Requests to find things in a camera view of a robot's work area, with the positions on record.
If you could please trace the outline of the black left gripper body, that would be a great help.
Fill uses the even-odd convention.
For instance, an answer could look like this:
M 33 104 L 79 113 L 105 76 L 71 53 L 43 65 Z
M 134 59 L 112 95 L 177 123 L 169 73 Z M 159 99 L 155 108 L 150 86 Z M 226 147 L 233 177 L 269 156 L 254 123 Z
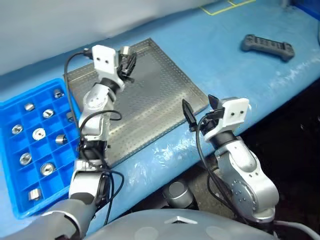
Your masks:
M 120 64 L 117 68 L 117 75 L 123 82 L 133 83 L 133 78 L 131 77 L 132 71 L 132 65 L 128 65 L 127 67 L 125 67 L 123 64 Z

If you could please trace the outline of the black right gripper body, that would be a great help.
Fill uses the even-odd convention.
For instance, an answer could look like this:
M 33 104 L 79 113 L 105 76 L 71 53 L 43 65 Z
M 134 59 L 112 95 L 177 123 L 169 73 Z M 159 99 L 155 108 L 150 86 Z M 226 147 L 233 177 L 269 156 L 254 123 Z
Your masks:
M 220 119 L 224 116 L 224 109 L 216 109 L 205 114 L 204 120 L 200 125 L 200 131 L 202 134 L 206 134 L 209 131 L 213 130 L 217 125 Z

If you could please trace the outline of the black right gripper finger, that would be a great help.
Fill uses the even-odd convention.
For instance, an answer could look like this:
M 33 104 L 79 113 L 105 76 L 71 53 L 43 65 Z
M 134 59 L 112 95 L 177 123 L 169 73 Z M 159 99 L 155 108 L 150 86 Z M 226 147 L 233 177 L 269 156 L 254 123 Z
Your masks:
M 209 101 L 209 105 L 211 106 L 212 110 L 218 110 L 221 106 L 220 106 L 220 100 L 219 98 L 217 98 L 216 96 L 209 94 L 208 95 L 208 101 Z
M 194 115 L 194 111 L 188 101 L 182 100 L 182 111 L 183 115 L 189 125 L 189 131 L 195 132 L 197 130 L 197 120 Z

